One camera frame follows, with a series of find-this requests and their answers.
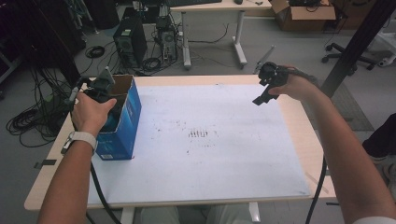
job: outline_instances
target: watch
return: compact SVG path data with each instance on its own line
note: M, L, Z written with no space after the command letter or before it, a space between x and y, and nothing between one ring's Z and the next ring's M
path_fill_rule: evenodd
M66 142L64 143L64 147L62 148L61 153L66 154L67 150L72 146L72 143L74 141L85 141L89 143L92 146L92 155L95 154L96 146L97 146L97 141L96 138L93 137L92 134L90 133L84 133L84 132L72 132L69 134L67 137Z

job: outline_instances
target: keyboard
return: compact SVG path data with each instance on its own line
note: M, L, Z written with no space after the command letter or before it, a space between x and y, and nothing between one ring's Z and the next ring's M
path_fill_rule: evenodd
M169 7L184 7L219 2L221 0L165 0L165 4Z

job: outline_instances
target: table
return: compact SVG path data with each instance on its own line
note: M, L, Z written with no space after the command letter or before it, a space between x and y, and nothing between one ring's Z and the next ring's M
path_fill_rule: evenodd
M240 39L242 34L243 19L245 10L263 10L271 8L268 0L260 1L261 5L256 5L248 0L237 5L233 0L222 0L220 3L203 4L187 7L171 7L171 11L181 12L182 31L183 31L183 59L184 67L191 68L191 58L189 50L189 40L186 35L187 24L212 24L212 23L237 23L236 35L233 36L233 45L235 46L241 67L247 64L245 53L242 50Z
M135 82L137 87L144 86L195 86L195 85L214 85L214 84L235 84L247 85L258 84L259 79L253 75L241 76L193 76L193 77L136 77ZM303 110L300 102L295 101L289 96L280 96L278 103L283 114L284 121L289 129L290 138L294 144L294 148L300 160L300 164L304 170L305 178L309 184L311 195L305 198L312 198L317 187L318 177L321 170L322 162L322 147L317 139L317 136L312 129L312 126ZM49 187L50 181L62 160L61 148L67 135L72 131L72 125L67 119L62 127L57 139L49 152L47 160L56 160L53 165L44 165L38 175L32 189L25 201L25 208L27 210L39 210L43 202L44 196ZM334 198L335 192L332 186L332 181L326 177L321 194L321 198ZM240 202L251 201L271 201L272 199L241 199ZM235 202L224 200L211 200L210 203L227 203ZM176 204L191 204L193 202L168 202L167 205ZM133 207L133 206L151 206L161 205L161 203L112 203L114 207ZM89 203L89 208L102 207L99 203Z

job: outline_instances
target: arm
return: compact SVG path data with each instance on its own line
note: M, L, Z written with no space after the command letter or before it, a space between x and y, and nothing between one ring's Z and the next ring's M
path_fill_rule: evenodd
M288 94L312 108L346 223L362 217L396 218L396 206L373 162L332 101L306 79L289 76L270 94Z
M80 92L73 122L80 132L99 134L115 99L98 104ZM92 147L75 141L64 155L41 206L38 223L84 223L90 185Z

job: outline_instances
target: box flap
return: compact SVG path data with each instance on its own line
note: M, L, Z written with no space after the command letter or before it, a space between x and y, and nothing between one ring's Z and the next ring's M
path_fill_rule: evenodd
M293 20L335 20L334 7L291 7Z
M285 0L272 0L270 1L272 9L275 13L282 11L283 9L289 7L289 3Z

